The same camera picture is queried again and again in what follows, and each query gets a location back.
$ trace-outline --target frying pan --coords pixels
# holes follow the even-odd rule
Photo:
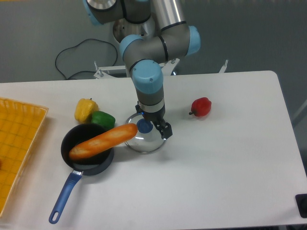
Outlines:
[[[50,214],[49,222],[51,224],[56,224],[59,221],[72,189],[81,179],[82,175],[97,175],[107,169],[107,167],[111,164],[114,157],[113,148],[79,162],[72,162],[69,159],[69,152],[73,147],[104,132],[105,130],[100,125],[82,124],[74,127],[64,137],[61,145],[62,158],[68,166],[73,168],[73,171],[68,176]]]

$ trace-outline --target yellow basket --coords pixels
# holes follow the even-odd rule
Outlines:
[[[0,217],[47,111],[0,97]]]

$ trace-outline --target blue pan handle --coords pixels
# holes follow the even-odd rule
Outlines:
[[[77,172],[77,171],[73,171],[69,174],[63,188],[62,191],[58,197],[58,200],[56,202],[56,204],[54,205],[54,208],[50,214],[49,217],[49,222],[51,224],[56,224],[59,221],[59,218],[63,212],[63,209],[66,205],[66,202],[71,194],[72,189],[74,188],[74,186],[77,184],[77,182],[81,179],[82,177],[82,173],[81,172]]]

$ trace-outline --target yellow bell pepper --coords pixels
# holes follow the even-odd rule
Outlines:
[[[80,123],[89,122],[92,113],[98,111],[98,105],[92,99],[80,99],[76,111],[75,111],[75,119]]]

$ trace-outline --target gray wall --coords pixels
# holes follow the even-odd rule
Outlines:
[[[178,74],[273,70],[280,79],[289,115],[307,99],[307,1],[186,0],[183,10],[202,39],[199,53],[181,60]],[[115,43],[112,24],[93,26],[81,0],[0,2],[0,82],[62,80],[54,61],[63,49],[87,38]],[[110,66],[114,50],[95,42],[65,53],[67,76]],[[122,65],[120,58],[117,65]],[[79,78],[92,78],[83,74]],[[307,119],[296,128],[303,158]]]

